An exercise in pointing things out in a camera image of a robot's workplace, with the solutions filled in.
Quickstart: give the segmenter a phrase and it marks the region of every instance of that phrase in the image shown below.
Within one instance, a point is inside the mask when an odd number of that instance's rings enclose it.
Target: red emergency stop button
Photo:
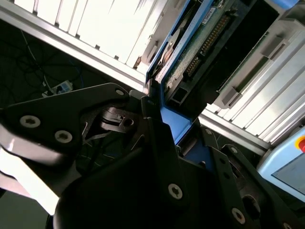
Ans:
[[[305,153],[305,139],[299,142],[299,148],[303,153]]]

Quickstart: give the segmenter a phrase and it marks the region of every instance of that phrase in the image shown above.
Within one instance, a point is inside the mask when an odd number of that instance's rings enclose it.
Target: white label sticker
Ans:
[[[202,21],[202,24],[205,25],[209,19],[211,18],[211,16],[213,15],[213,13],[215,12],[216,7],[212,7],[210,8],[210,11],[206,14],[204,20]]]

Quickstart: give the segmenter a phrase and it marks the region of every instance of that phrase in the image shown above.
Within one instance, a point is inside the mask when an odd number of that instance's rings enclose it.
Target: electronic device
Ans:
[[[257,171],[263,178],[305,202],[305,127],[262,159]]]

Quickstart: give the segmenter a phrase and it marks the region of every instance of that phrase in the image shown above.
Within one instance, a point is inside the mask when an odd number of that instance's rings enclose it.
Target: circuit board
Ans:
[[[209,49],[229,22],[230,16],[226,12],[231,9],[233,3],[234,0],[216,1],[212,5],[197,32],[171,70],[165,82],[165,94],[173,87],[173,83],[177,83],[175,81],[179,77],[181,78],[183,76],[184,80],[186,80],[186,78],[192,76],[203,57],[208,53]]]

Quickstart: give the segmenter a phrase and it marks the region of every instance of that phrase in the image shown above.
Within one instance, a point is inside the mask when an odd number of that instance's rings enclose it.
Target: display screen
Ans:
[[[301,154],[272,174],[305,195],[305,154]]]

